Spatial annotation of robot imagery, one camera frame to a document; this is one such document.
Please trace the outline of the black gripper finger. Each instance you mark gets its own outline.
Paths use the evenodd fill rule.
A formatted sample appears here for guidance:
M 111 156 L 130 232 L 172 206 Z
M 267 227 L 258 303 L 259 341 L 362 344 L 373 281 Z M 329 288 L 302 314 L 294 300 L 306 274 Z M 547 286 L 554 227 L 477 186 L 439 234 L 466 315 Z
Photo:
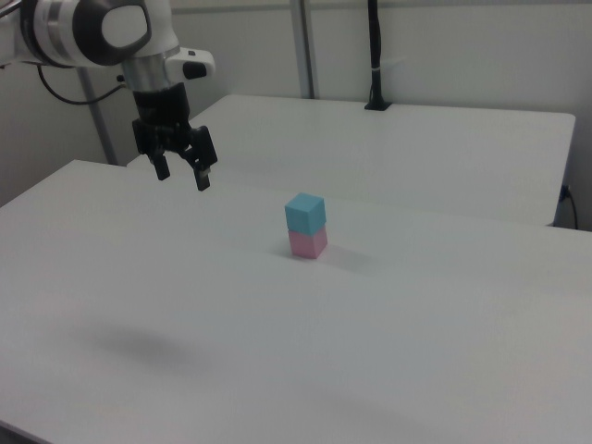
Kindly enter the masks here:
M 209 129 L 201 126 L 190 129 L 186 134 L 187 146 L 181 157 L 191 166 L 197 189 L 205 191 L 210 187 L 210 169 L 217 162 L 217 154 Z
M 138 153 L 148 157 L 159 180 L 167 179 L 170 172 L 165 158 L 165 148 L 167 147 L 165 136 L 159 128 L 148 125 L 139 119 L 132 121 L 132 129 Z

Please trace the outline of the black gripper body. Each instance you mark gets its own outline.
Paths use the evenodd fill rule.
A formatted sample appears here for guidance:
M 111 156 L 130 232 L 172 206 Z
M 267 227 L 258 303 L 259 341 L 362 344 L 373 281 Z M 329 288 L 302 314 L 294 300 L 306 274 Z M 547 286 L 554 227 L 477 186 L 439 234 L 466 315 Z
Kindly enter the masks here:
M 139 114 L 132 122 L 139 152 L 152 151 L 158 136 L 170 139 L 167 151 L 185 150 L 189 146 L 190 106 L 183 83 L 156 92 L 134 92 L 133 99 Z

